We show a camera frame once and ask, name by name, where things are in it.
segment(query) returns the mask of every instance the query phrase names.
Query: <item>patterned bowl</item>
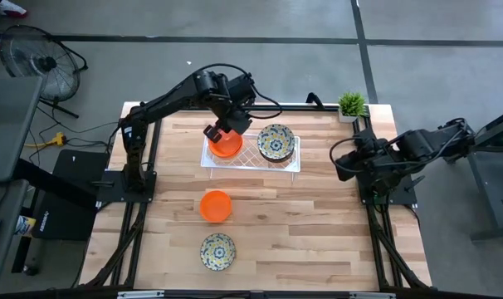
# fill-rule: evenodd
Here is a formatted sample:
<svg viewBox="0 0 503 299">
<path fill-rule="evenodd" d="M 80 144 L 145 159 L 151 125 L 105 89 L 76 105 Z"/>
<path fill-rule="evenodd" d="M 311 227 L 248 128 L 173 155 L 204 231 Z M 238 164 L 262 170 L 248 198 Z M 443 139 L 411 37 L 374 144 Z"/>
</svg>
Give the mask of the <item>patterned bowl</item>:
<svg viewBox="0 0 503 299">
<path fill-rule="evenodd" d="M 285 125 L 268 125 L 257 136 L 259 152 L 273 163 L 287 161 L 294 152 L 294 144 L 294 134 Z"/>
<path fill-rule="evenodd" d="M 235 260 L 235 254 L 235 243 L 223 233 L 214 233 L 205 238 L 200 248 L 203 265 L 213 271 L 228 268 Z"/>
</svg>

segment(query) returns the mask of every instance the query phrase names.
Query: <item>black mounting plate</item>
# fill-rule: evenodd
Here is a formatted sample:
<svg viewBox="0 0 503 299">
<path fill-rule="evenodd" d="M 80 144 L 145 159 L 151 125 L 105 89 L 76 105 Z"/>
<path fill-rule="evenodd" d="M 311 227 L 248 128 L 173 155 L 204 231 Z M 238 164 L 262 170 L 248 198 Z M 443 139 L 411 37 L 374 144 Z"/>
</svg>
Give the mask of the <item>black mounting plate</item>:
<svg viewBox="0 0 503 299">
<path fill-rule="evenodd" d="M 124 180 L 120 171 L 105 171 L 102 182 L 113 182 L 111 186 L 101 186 L 97 200 L 103 203 L 151 203 L 154 198 L 155 181 L 158 174 L 155 171 L 144 173 L 146 190 L 144 193 L 126 192 Z"/>
<path fill-rule="evenodd" d="M 361 204 L 386 204 L 385 198 L 374 200 L 374 193 L 369 187 L 369 184 L 365 184 L 364 181 L 364 178 L 357 176 Z M 416 198 L 416 192 L 413 188 L 412 177 L 408 175 L 401 180 L 401 183 L 399 183 L 396 189 L 390 194 L 388 204 L 412 205 L 416 203 L 418 203 L 418 199 Z"/>
</svg>

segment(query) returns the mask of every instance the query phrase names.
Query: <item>wooden tabletop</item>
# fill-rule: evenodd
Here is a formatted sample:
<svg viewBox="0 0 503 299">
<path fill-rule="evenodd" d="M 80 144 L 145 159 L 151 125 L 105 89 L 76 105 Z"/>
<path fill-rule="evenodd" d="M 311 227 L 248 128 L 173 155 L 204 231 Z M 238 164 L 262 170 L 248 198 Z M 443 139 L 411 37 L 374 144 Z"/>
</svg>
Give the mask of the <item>wooden tabletop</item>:
<svg viewBox="0 0 503 299">
<path fill-rule="evenodd" d="M 135 104 L 125 103 L 123 115 Z M 390 105 L 369 109 L 375 134 L 395 137 Z M 292 183 L 286 173 L 250 170 L 216 169 L 210 179 L 200 158 L 203 129 L 215 120 L 207 111 L 186 111 L 163 121 L 156 194 L 144 225 L 135 288 L 377 290 L 368 217 L 356 180 L 340 182 L 328 156 L 335 141 L 352 136 L 352 126 L 340 124 L 337 113 L 329 112 L 284 112 L 273 120 L 254 120 L 247 133 L 280 123 L 300 136 L 301 172 Z M 125 151 L 119 135 L 115 144 L 110 167 L 122 169 Z M 341 145 L 335 156 L 352 149 Z M 206 223 L 198 211 L 202 196 L 214 189 L 232 198 L 232 215 L 222 224 Z M 81 283 L 93 278 L 116 249 L 124 209 L 123 203 L 113 203 L 97 215 Z M 390 217 L 398 251 L 430 285 L 415 217 L 396 206 Z M 237 247 L 235 262 L 222 272 L 207 269 L 200 259 L 202 241 L 212 233 L 229 235 Z M 388 255 L 383 256 L 392 281 Z M 125 262 L 123 279 L 127 266 Z"/>
</svg>

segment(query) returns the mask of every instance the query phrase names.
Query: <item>concrete floor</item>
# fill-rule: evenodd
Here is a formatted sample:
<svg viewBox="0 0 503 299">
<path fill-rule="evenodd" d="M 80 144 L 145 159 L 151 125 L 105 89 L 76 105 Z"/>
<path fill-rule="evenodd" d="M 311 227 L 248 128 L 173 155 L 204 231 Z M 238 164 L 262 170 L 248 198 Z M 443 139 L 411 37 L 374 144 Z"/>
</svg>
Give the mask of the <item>concrete floor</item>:
<svg viewBox="0 0 503 299">
<path fill-rule="evenodd" d="M 349 0 L 30 0 L 27 25 L 53 33 L 167 37 L 324 37 L 356 38 Z M 414 40 L 503 40 L 503 0 L 359 0 L 367 38 Z M 13 21 L 0 18 L 0 29 Z M 65 103 L 79 120 L 56 113 L 83 130 L 116 120 L 126 100 L 150 100 L 190 71 L 213 62 L 249 70 L 265 94 L 302 102 L 307 93 L 336 102 L 345 91 L 367 95 L 357 45 L 230 44 L 162 42 L 68 42 L 90 69 L 81 88 Z M 434 130 L 466 117 L 474 129 L 503 113 L 503 47 L 369 47 L 379 103 L 391 104 L 398 131 Z M 6 77 L 0 63 L 0 77 Z M 34 133 L 51 125 L 37 113 Z M 111 127 L 79 135 L 106 140 Z M 46 137 L 52 137 L 51 130 Z M 32 151 L 26 150 L 27 157 Z M 57 149 L 42 155 L 52 170 Z M 454 292 L 503 296 L 503 241 L 472 244 L 469 234 L 490 227 L 466 161 L 441 161 L 423 170 L 418 185 L 419 216 L 433 285 Z M 69 287 L 85 244 L 36 243 L 46 256 L 37 277 L 6 275 L 0 292 Z M 54 260 L 69 257 L 59 268 Z"/>
</svg>

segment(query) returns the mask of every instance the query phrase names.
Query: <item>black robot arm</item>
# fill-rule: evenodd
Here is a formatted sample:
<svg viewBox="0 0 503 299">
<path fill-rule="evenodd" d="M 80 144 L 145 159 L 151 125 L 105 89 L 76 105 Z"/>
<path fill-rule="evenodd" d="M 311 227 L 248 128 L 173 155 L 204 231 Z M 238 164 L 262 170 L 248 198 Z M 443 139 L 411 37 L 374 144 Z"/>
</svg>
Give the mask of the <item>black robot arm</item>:
<svg viewBox="0 0 503 299">
<path fill-rule="evenodd" d="M 252 75 L 244 73 L 228 80 L 226 75 L 203 69 L 195 71 L 177 84 L 169 93 L 148 103 L 141 102 L 119 121 L 127 161 L 123 168 L 127 192 L 143 192 L 146 184 L 141 165 L 150 123 L 161 120 L 179 110 L 208 108 L 218 120 L 209 125 L 204 134 L 213 142 L 221 138 L 219 130 L 235 130 L 243 134 L 251 124 L 247 107 L 256 98 Z"/>
<path fill-rule="evenodd" d="M 474 136 L 462 118 L 434 131 L 410 130 L 390 141 L 377 139 L 368 128 L 333 145 L 330 158 L 341 181 L 359 176 L 371 182 L 375 196 L 382 197 L 390 194 L 405 176 L 421 171 L 435 159 L 455 160 L 467 155 Z M 334 159 L 333 149 L 348 140 L 354 140 L 356 150 Z"/>
</svg>

